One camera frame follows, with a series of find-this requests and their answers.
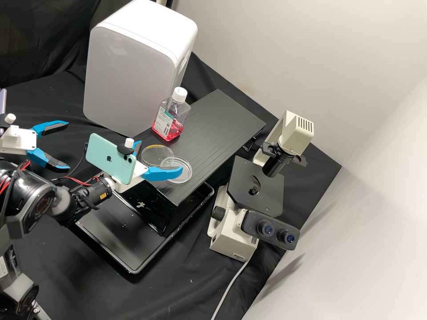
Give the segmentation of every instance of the white wall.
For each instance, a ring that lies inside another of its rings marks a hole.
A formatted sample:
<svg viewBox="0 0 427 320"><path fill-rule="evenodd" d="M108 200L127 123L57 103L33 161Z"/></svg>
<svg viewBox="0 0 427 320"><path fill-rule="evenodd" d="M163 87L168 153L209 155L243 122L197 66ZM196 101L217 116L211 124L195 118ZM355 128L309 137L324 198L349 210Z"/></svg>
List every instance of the white wall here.
<svg viewBox="0 0 427 320"><path fill-rule="evenodd" d="M194 51L276 116L314 121L314 144L345 164L427 74L421 0L175 0Z"/></svg>
<svg viewBox="0 0 427 320"><path fill-rule="evenodd" d="M244 320L425 319L427 78L343 168Z"/></svg>

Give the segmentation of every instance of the red liquid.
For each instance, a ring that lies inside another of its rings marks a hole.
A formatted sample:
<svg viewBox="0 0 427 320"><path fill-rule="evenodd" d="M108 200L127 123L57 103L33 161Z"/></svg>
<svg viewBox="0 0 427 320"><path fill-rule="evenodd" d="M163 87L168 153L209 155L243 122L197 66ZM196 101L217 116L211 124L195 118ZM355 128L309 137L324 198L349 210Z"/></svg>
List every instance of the red liquid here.
<svg viewBox="0 0 427 320"><path fill-rule="evenodd" d="M152 130L168 142L175 139L177 136L181 134L181 132L184 131L184 126L181 123L179 123L176 119L174 119L172 121L172 124L170 125L169 134L165 137L161 132L154 129L155 123L156 121L154 121L153 125L151 126Z"/></svg>

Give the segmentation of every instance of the white knob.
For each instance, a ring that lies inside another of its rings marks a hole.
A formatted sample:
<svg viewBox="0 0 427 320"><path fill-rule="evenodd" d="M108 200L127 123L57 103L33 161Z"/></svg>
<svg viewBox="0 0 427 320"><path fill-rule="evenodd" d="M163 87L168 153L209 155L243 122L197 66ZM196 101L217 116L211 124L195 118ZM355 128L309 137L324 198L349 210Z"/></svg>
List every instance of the white knob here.
<svg viewBox="0 0 427 320"><path fill-rule="evenodd" d="M13 113L8 113L5 117L4 117L4 121L7 124L12 124L14 123L16 120L16 116Z"/></svg>
<svg viewBox="0 0 427 320"><path fill-rule="evenodd" d="M135 142L134 139L132 139L132 138L126 138L125 147L127 147L127 148L133 148L133 143L134 142Z"/></svg>

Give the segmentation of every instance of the white cable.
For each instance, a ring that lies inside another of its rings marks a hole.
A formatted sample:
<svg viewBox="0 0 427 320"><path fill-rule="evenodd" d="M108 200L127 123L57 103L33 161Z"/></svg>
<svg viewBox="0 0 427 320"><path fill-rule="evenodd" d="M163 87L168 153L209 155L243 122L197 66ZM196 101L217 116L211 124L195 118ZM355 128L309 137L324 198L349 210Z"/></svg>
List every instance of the white cable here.
<svg viewBox="0 0 427 320"><path fill-rule="evenodd" d="M248 259L248 260L247 260L247 261L242 265L242 267L240 268L240 270L239 270L239 271L237 271L237 273L236 273L236 275L233 277L233 279L231 279L230 283L228 284L228 287L227 287L226 291L225 291L225 292L224 292L224 294L222 295L222 298L221 298L221 300L219 301L218 306L217 306L217 308L215 309L215 312L213 313L212 318L210 318L210 320L215 320L215 317L217 316L217 313L218 313L219 309L221 308L222 303L224 302L224 300L225 300L225 298L226 298L226 296L227 296L228 291L230 291L231 286L232 286L232 285L233 285L233 283L236 281L237 277L242 273L243 269L245 269L245 268L246 268L246 266L247 266L247 265L248 265L248 263L249 263L249 260L252 258L252 256L253 256L253 255L254 255L254 253L252 253L252 254L250 255L249 259Z"/></svg>

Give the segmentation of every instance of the petri dish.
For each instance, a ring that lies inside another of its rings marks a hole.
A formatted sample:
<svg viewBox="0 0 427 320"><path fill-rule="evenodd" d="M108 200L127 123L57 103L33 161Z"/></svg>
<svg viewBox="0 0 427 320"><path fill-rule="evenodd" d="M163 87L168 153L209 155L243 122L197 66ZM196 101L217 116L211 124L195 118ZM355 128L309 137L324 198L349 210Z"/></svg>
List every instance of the petri dish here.
<svg viewBox="0 0 427 320"><path fill-rule="evenodd" d="M168 165L168 167L182 167L182 173L179 177L167 180L170 183L183 184L191 179L191 176L193 175L193 169L191 168L191 165L187 160L180 157L172 156L165 158L163 162L161 165L162 167L166 167L167 164L170 164Z"/></svg>
<svg viewBox="0 0 427 320"><path fill-rule="evenodd" d="M148 167L170 167L173 151L162 144L152 144L141 151L140 158L141 162Z"/></svg>

